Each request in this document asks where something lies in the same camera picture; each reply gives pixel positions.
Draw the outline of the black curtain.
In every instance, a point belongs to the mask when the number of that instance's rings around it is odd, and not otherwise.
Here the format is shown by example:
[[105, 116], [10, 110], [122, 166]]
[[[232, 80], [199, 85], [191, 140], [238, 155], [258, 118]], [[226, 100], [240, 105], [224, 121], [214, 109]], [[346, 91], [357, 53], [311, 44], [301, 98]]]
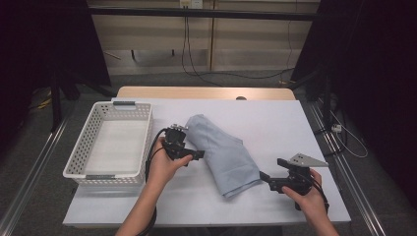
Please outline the black curtain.
[[321, 0], [292, 74], [326, 80], [417, 210], [417, 0]]
[[111, 84], [87, 0], [0, 0], [0, 152], [53, 84], [70, 99]]

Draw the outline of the black horizontal metal bar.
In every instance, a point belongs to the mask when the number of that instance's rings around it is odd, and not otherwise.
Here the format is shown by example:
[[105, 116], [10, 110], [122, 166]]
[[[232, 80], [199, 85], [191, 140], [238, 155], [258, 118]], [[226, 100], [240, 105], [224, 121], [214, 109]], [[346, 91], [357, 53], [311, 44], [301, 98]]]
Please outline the black horizontal metal bar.
[[281, 12], [253, 12], [253, 11], [227, 11], [227, 10], [200, 10], [200, 9], [162, 9], [162, 8], [116, 8], [116, 7], [89, 7], [92, 15], [114, 16], [153, 16], [153, 17], [190, 17], [190, 18], [217, 18], [217, 19], [253, 19], [253, 20], [283, 20], [283, 21], [316, 21], [323, 18], [318, 14], [281, 13]]

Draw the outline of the light blue tank top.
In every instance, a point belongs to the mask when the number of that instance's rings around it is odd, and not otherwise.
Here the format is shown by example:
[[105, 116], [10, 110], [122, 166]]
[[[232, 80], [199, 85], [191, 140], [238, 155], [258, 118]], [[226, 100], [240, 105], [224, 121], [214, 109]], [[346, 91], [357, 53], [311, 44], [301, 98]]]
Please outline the light blue tank top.
[[232, 198], [261, 182], [260, 169], [243, 141], [235, 138], [203, 114], [189, 118], [188, 141], [205, 152], [204, 160], [219, 193]]

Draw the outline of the white wall socket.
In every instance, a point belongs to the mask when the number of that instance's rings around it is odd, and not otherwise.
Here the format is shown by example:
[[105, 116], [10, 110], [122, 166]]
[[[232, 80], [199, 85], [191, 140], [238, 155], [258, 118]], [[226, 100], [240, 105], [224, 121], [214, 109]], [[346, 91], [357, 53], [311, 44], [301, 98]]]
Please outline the white wall socket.
[[202, 9], [204, 3], [203, 0], [179, 0], [179, 5], [182, 9]]

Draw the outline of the person's left hand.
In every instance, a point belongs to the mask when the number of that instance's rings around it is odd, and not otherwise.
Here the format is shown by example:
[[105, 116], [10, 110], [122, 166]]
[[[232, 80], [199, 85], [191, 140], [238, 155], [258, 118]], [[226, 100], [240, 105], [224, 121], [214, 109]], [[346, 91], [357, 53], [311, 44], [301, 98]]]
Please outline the person's left hand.
[[149, 177], [147, 180], [148, 187], [163, 189], [173, 178], [176, 171], [180, 167], [186, 166], [192, 160], [191, 155], [172, 160], [162, 146], [163, 141], [164, 138], [157, 139], [151, 155]]

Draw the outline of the white table mat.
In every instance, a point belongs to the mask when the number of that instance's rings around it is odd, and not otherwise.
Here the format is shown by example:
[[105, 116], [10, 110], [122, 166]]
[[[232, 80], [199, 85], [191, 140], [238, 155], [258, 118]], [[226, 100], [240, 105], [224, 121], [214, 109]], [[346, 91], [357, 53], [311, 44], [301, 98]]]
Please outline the white table mat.
[[[151, 140], [172, 124], [184, 125], [205, 115], [227, 134], [243, 141], [259, 168], [275, 178], [288, 172], [277, 164], [297, 153], [322, 160], [306, 115], [297, 100], [152, 99], [129, 101], [152, 106]], [[64, 218], [75, 227], [118, 226], [138, 198], [138, 186], [81, 186]], [[159, 227], [264, 226], [304, 222], [303, 213], [288, 197], [265, 182], [232, 198], [223, 197], [204, 160], [181, 168], [157, 203]]]

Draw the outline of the white perforated plastic basket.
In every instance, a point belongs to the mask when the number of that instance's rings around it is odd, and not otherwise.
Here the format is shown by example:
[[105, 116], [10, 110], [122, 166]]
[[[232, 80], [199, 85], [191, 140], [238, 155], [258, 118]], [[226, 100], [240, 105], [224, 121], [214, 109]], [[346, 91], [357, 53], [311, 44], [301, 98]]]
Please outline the white perforated plastic basket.
[[138, 186], [145, 181], [151, 132], [149, 103], [95, 103], [63, 176], [81, 186]]

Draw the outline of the black metal stand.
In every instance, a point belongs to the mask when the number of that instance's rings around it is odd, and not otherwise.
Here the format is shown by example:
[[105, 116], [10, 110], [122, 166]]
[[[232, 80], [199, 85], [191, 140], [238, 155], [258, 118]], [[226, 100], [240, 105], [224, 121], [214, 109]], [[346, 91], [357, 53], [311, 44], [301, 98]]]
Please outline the black metal stand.
[[331, 80], [325, 69], [316, 69], [307, 75], [296, 79], [288, 86], [291, 90], [296, 90], [302, 86], [306, 87], [306, 97], [309, 101], [322, 100], [322, 115], [325, 130], [329, 130], [330, 121], [330, 94]]
[[54, 132], [58, 129], [58, 126], [63, 122], [62, 107], [61, 107], [61, 92], [68, 100], [77, 100], [81, 93], [77, 88], [77, 84], [85, 85], [88, 88], [100, 93], [106, 97], [115, 97], [116, 92], [103, 88], [97, 83], [91, 82], [80, 74], [64, 70], [55, 70], [52, 72], [50, 78], [50, 91], [52, 102], [52, 128]]

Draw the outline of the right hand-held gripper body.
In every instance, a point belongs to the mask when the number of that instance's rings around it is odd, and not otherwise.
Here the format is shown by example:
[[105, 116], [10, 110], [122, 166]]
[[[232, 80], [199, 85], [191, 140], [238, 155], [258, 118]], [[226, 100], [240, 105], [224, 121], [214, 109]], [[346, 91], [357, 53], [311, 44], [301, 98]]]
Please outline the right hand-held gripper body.
[[313, 186], [313, 177], [310, 174], [311, 167], [328, 167], [324, 161], [315, 159], [303, 153], [297, 153], [287, 162], [290, 164], [286, 178], [271, 178], [269, 188], [272, 191], [283, 193], [283, 186], [289, 187], [299, 195], [306, 195]]

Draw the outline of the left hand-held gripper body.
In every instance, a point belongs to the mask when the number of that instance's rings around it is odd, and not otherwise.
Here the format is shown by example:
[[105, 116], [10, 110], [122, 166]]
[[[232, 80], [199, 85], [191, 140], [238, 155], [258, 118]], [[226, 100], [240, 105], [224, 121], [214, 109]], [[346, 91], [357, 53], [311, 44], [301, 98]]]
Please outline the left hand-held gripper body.
[[182, 158], [191, 153], [189, 149], [185, 148], [185, 138], [186, 134], [182, 126], [173, 124], [166, 129], [162, 146], [172, 160]]

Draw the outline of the person's right hand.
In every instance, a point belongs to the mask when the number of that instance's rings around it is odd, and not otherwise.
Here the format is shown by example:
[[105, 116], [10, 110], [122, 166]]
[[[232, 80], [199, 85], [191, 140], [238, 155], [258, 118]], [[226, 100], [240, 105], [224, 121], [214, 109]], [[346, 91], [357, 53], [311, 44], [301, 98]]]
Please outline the person's right hand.
[[325, 200], [321, 193], [322, 176], [314, 169], [310, 169], [314, 185], [308, 194], [302, 196], [290, 189], [282, 187], [283, 193], [299, 205], [304, 212], [307, 220], [324, 220], [328, 219], [328, 212], [325, 206]]

